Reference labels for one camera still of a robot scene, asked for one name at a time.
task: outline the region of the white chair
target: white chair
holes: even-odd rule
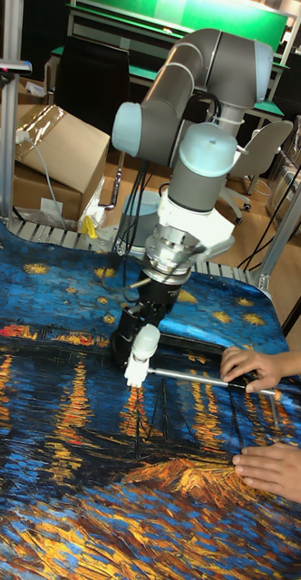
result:
[[[293,123],[291,121],[269,123],[262,129],[254,131],[251,140],[245,147],[246,153],[238,154],[237,161],[228,176],[238,178],[251,176],[247,193],[248,196],[252,194],[259,175],[268,170],[274,156],[292,129]],[[244,209],[246,211],[249,211],[251,208],[249,198],[226,186],[222,188],[219,196],[225,199],[232,207],[236,213],[236,222],[240,223],[242,221],[242,214],[233,198],[239,198],[244,201]]]

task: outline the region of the black chair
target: black chair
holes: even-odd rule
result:
[[[68,36],[56,74],[54,103],[78,119],[112,134],[120,105],[130,98],[129,54],[105,44]],[[114,208],[121,182],[121,152],[112,200]]]

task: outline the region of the metal rod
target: metal rod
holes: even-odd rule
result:
[[[4,54],[7,61],[19,61],[21,56],[24,0],[5,0]],[[11,226],[14,172],[15,128],[18,102],[18,74],[2,90],[0,142],[0,218]]]
[[[272,413],[273,413],[274,427],[275,427],[275,429],[278,429],[277,408],[275,405],[274,394],[270,394],[269,399],[270,399],[271,409],[272,409]]]
[[[210,379],[209,377],[199,376],[198,374],[189,374],[188,372],[169,371],[168,369],[151,369],[148,372],[157,374],[160,377],[168,377],[171,379],[181,379],[182,381],[200,382],[201,384],[211,384],[216,387],[227,389],[230,385],[228,382],[221,379]],[[258,394],[274,396],[273,389],[262,389]]]
[[[133,284],[130,284],[128,286],[128,288],[140,288],[141,286],[145,286],[146,284],[149,284],[151,282],[150,278],[144,278],[143,280],[140,280],[139,282],[134,282]]]
[[[267,279],[279,259],[286,242],[290,238],[301,216],[301,183],[290,204],[290,207],[275,234],[273,242],[263,260],[261,267],[255,272],[255,285],[261,287],[262,279]]]
[[[105,208],[105,209],[114,209],[116,206],[116,202],[118,199],[118,195],[119,195],[119,187],[121,184],[121,177],[122,177],[122,169],[123,169],[123,163],[124,163],[124,156],[125,153],[124,151],[120,152],[120,157],[119,157],[119,163],[118,163],[118,168],[117,168],[117,172],[116,172],[116,176],[114,179],[114,183],[113,183],[113,189],[112,189],[112,196],[111,196],[111,201],[108,205],[100,203],[100,207],[101,208]]]

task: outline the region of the metal frame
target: metal frame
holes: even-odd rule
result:
[[[120,187],[120,184],[121,184],[121,177],[122,177],[124,157],[125,157],[124,151],[120,151],[118,168],[117,168],[117,172],[116,172],[116,175],[115,175],[115,179],[114,179],[114,183],[113,183],[113,188],[112,188],[111,201],[110,201],[109,204],[99,203],[100,208],[114,209],[115,206],[116,206],[116,202],[117,202],[118,195],[119,195],[119,187]]]
[[[23,30],[24,0],[5,0],[4,54],[7,61],[20,61]],[[2,90],[0,142],[0,218],[11,226],[14,173],[15,128],[19,76]]]
[[[279,259],[284,246],[294,231],[296,224],[301,217],[301,183],[298,190],[290,204],[290,207],[282,220],[281,225],[277,229],[275,237],[267,251],[267,254],[262,262],[261,267],[254,274],[255,285],[267,290],[269,277],[272,274],[277,260]]]

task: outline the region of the light blue joint cap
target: light blue joint cap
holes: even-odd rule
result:
[[[137,156],[141,145],[141,106],[124,102],[119,108],[112,129],[112,143],[118,151]]]
[[[193,173],[216,178],[230,171],[237,145],[235,138],[218,125],[200,123],[189,127],[179,155]]]
[[[257,102],[263,102],[265,100],[273,64],[273,56],[271,46],[255,41]]]

